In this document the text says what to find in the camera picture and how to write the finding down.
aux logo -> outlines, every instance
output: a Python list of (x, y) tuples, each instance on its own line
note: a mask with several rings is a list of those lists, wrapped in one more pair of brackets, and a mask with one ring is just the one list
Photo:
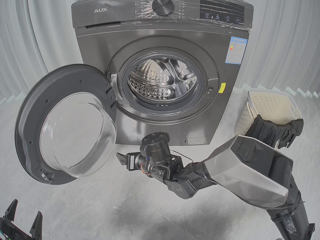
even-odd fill
[(95, 9), (94, 13), (106, 12), (107, 8)]

gray floor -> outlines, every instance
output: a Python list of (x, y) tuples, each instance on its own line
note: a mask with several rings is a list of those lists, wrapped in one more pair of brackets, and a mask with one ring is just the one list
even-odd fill
[[(293, 175), (301, 190), (312, 239), (320, 239), (320, 98), (293, 93), (304, 129), (289, 149)], [(107, 163), (88, 178), (63, 186), (33, 180), (20, 165), (14, 148), (15, 118), (23, 97), (0, 105), (0, 214), (18, 199), (15, 223), (29, 232), (37, 211), (43, 214), (43, 239), (141, 240), (275, 240), (281, 235), (268, 214), (242, 202), (228, 190), (212, 186), (182, 200), (165, 185), (120, 166), (116, 152), (138, 151), (117, 145)], [(200, 161), (234, 136), (246, 90), (234, 90), (213, 141), (208, 146), (174, 147)]]

plastic film wrap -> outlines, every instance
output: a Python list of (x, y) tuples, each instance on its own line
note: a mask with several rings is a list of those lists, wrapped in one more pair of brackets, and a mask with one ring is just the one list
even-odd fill
[(199, 27), (230, 27), (250, 31), (252, 20), (245, 20), (245, 2), (238, 0), (171, 0), (173, 10), (167, 15), (158, 15), (152, 8), (154, 0), (135, 0), (135, 20), (137, 25), (152, 24), (159, 21), (194, 21)]

gray washing machine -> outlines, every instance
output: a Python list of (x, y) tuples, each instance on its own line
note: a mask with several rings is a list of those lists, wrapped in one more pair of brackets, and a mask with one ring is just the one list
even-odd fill
[(73, 27), (85, 64), (62, 66), (26, 95), (15, 125), (22, 167), (64, 184), (93, 174), (115, 143), (167, 132), (209, 144), (252, 25), (242, 0), (80, 0)]
[(140, 145), (162, 131), (173, 146), (210, 144), (240, 69), (252, 5), (80, 0), (71, 9), (83, 62), (115, 92), (117, 143)]

curtain fold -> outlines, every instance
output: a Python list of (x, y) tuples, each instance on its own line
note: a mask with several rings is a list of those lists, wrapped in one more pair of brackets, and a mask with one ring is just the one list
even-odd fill
[[(0, 0), (0, 101), (46, 73), (82, 63), (72, 27), (77, 0)], [(320, 93), (320, 0), (245, 0), (253, 26), (236, 81)]]

